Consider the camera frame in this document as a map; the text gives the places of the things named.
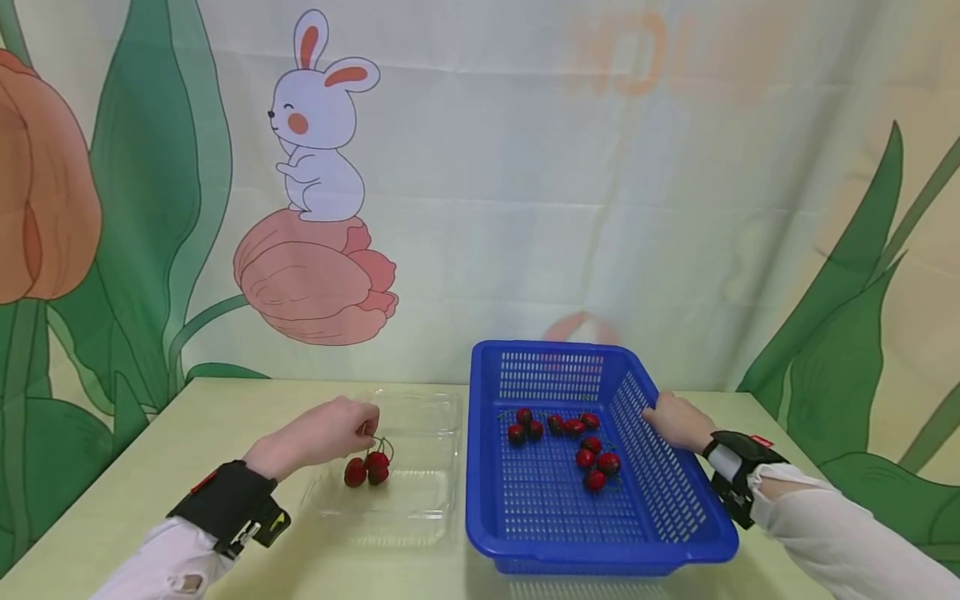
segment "white sleeve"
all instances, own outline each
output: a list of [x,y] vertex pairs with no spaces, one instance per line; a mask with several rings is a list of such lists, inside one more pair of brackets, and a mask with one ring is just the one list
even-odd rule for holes
[[[710,453],[710,463],[721,475],[732,478],[739,468],[739,457],[723,446],[716,450]],[[792,481],[810,488],[771,501],[759,491],[763,479]],[[960,598],[960,579],[829,483],[807,477],[792,465],[761,465],[748,482],[754,492],[751,518],[834,597]]]
[[155,527],[90,600],[201,600],[234,561],[207,532],[179,517]]

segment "red cherry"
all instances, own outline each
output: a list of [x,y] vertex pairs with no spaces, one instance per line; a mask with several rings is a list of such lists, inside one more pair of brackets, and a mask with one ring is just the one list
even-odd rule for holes
[[359,456],[350,459],[344,469],[344,483],[348,488],[357,488],[367,481],[367,469],[363,466],[363,459]]
[[390,470],[388,468],[374,468],[370,471],[370,485],[378,486],[384,481],[387,481],[387,477],[390,477]]
[[524,427],[530,424],[530,421],[534,419],[534,413],[529,408],[521,408],[516,411],[516,422],[520,423]]
[[577,467],[583,470],[590,470],[596,463],[597,456],[589,450],[579,450],[577,452]]
[[600,419],[593,413],[584,413],[580,416],[580,422],[587,426],[587,429],[599,429]]
[[364,461],[363,465],[369,470],[374,470],[375,468],[387,468],[390,466],[390,459],[387,458],[387,455],[383,452],[371,452],[367,455],[367,460]]
[[568,419],[564,423],[564,431],[571,438],[579,438],[586,430],[587,426],[576,419]]
[[530,421],[530,425],[527,427],[527,436],[530,438],[531,442],[536,442],[543,437],[543,423],[538,420]]
[[603,449],[603,444],[600,443],[600,440],[594,436],[590,436],[580,442],[581,448],[586,448],[594,454],[600,454],[600,450]]
[[527,441],[527,432],[521,425],[511,425],[507,428],[507,437],[513,445],[523,445]]
[[550,428],[551,435],[559,437],[564,434],[564,420],[560,415],[550,415],[547,417],[546,426]]
[[584,487],[587,488],[588,492],[597,493],[603,490],[603,487],[607,485],[607,475],[604,475],[598,470],[592,470],[591,472],[584,475]]
[[597,468],[608,477],[613,477],[620,472],[620,457],[612,452],[604,452],[597,459]]

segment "table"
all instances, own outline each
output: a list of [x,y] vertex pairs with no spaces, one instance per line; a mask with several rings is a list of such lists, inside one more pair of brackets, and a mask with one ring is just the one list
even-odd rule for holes
[[[339,394],[375,389],[456,393],[466,386],[197,379],[90,487],[3,580],[2,598],[86,598],[139,546],[187,489],[214,467],[239,457],[263,433]],[[717,424],[758,434],[791,462],[819,475],[809,459],[747,394],[688,393]],[[467,411],[464,410],[466,429]],[[466,458],[467,436],[462,436]],[[270,550],[252,545],[208,600],[263,598],[543,598],[618,600],[829,598],[757,528],[740,532],[728,564],[681,568],[661,580],[504,577],[478,554],[464,531],[464,469],[457,510],[442,543],[427,548],[344,547],[324,541],[321,519],[300,501],[305,469],[276,491],[294,520]]]

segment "hand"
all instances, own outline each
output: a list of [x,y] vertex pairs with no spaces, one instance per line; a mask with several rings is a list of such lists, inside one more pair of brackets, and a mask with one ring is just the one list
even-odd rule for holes
[[641,416],[668,444],[697,454],[703,453],[713,439],[710,434],[718,430],[713,419],[672,392],[661,393],[657,408],[645,408]]
[[380,409],[375,404],[339,396],[261,438],[244,460],[251,470],[282,481],[299,468],[373,447],[379,424]]

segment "backdrop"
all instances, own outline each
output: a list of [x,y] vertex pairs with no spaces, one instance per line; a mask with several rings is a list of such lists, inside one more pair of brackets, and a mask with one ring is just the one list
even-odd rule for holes
[[958,8],[0,0],[0,572],[195,376],[489,338],[752,392],[960,568]]

